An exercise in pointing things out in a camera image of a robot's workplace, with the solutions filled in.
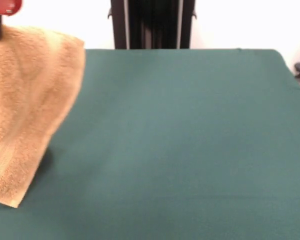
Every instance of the green table surface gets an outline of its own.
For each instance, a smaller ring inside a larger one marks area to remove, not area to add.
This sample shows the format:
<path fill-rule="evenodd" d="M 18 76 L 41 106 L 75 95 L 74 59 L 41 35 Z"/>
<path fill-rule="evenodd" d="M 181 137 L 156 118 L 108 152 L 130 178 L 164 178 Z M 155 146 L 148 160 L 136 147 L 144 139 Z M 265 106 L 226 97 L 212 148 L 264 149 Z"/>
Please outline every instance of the green table surface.
<path fill-rule="evenodd" d="M 0 240 L 300 240 L 300 86 L 274 50 L 87 50 Z"/>

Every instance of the table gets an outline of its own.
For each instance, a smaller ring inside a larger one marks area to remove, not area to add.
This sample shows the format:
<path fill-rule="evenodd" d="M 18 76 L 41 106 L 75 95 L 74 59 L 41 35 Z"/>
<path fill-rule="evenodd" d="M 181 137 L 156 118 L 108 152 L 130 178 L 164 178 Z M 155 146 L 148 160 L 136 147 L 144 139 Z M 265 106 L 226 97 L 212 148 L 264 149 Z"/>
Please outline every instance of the table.
<path fill-rule="evenodd" d="M 274 50 L 87 50 L 8 239 L 300 240 L 300 86 Z"/>

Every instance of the black metal stand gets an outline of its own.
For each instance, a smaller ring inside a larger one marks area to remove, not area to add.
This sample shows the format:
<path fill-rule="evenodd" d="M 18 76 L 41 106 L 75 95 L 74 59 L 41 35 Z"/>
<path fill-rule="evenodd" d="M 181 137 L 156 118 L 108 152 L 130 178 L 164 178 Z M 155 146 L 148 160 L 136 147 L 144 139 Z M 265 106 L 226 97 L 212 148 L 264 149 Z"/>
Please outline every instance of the black metal stand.
<path fill-rule="evenodd" d="M 195 0 L 111 0 L 115 48 L 188 49 L 194 8 Z"/>

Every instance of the terry cloth towel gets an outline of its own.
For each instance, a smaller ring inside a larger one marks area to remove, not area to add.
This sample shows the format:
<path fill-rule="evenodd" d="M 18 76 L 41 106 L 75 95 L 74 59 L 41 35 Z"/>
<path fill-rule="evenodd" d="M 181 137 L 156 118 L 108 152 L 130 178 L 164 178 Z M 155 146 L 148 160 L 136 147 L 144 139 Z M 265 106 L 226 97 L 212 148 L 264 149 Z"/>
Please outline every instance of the terry cloth towel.
<path fill-rule="evenodd" d="M 36 27 L 2 27 L 0 203 L 17 208 L 82 85 L 84 42 Z"/>

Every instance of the towel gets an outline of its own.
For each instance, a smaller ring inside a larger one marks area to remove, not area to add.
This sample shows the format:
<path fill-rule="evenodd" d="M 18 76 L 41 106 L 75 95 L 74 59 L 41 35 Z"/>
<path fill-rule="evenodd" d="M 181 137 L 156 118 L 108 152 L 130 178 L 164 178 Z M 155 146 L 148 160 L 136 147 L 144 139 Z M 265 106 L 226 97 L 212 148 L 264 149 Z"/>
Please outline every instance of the towel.
<path fill-rule="evenodd" d="M 82 85 L 84 42 L 3 26 L 0 40 L 0 203 L 18 208 Z"/>

